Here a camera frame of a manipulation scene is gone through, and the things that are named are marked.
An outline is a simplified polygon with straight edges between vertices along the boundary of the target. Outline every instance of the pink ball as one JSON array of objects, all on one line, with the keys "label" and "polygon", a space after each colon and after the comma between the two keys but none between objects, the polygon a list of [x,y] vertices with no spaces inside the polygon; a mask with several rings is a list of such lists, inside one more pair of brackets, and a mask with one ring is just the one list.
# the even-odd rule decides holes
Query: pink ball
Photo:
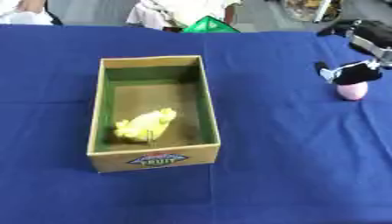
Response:
[{"label": "pink ball", "polygon": [[338,85],[338,93],[346,100],[358,101],[368,92],[368,83],[360,82],[353,85]]}]

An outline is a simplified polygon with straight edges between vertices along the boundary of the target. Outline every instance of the green box lining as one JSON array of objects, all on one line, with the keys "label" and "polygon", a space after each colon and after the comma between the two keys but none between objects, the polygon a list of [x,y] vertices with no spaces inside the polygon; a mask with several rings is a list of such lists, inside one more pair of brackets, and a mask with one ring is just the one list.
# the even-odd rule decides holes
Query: green box lining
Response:
[{"label": "green box lining", "polygon": [[115,88],[130,85],[157,85],[172,83],[198,82],[196,107],[198,110],[200,134],[204,144],[216,144],[214,123],[209,114],[207,88],[203,85],[199,66],[154,66],[105,69],[102,102],[99,108],[95,152],[109,150],[105,141],[113,121]]}]

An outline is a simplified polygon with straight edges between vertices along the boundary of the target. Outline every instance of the printed label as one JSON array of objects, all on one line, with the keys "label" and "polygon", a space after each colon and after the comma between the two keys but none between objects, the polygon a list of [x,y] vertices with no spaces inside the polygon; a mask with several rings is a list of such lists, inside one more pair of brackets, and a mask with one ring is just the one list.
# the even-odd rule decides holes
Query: printed label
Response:
[{"label": "printed label", "polygon": [[128,164],[159,167],[164,165],[171,165],[178,161],[183,161],[186,159],[188,159],[188,157],[179,154],[155,153],[144,155],[135,160],[131,160],[128,162]]}]

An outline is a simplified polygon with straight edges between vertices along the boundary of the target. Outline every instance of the black object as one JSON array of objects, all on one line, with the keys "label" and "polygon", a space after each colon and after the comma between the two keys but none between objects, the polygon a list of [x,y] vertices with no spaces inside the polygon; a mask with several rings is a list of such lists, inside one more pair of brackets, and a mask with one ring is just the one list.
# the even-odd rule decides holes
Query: black object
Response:
[{"label": "black object", "polygon": [[48,0],[46,0],[46,2],[45,2],[45,9],[47,11],[47,14],[49,14],[49,16],[51,16],[51,18],[53,19],[52,24],[54,24],[54,25],[63,25],[61,20],[56,15],[54,15],[53,13],[51,13],[49,11]]},{"label": "black object", "polygon": [[[314,67],[318,75],[321,74],[323,68],[329,70],[328,65],[323,61],[315,63]],[[339,72],[339,76],[337,75],[338,77],[332,81],[332,83],[337,85],[352,85],[363,81],[376,81],[382,77],[382,72],[379,67],[371,69],[366,63],[359,62],[343,65]]]},{"label": "black object", "polygon": [[361,20],[360,24],[355,24],[359,20],[341,20],[322,31],[317,35],[324,37],[328,35],[338,35],[345,37],[347,31],[352,30],[353,35],[369,40],[380,48],[392,46],[392,27],[385,25],[380,21]]}]

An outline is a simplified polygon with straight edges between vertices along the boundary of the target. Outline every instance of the robotic arm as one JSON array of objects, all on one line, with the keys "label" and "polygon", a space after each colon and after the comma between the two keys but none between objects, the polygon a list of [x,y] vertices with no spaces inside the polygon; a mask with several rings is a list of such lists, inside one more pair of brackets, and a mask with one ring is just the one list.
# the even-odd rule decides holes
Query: robotic arm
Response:
[{"label": "robotic arm", "polygon": [[375,81],[382,77],[382,68],[392,68],[392,27],[378,21],[342,20],[325,28],[317,35],[338,35],[350,40],[350,47],[357,52],[373,56],[365,61],[345,64],[330,70],[324,62],[315,64],[318,74],[338,85],[352,85]]}]

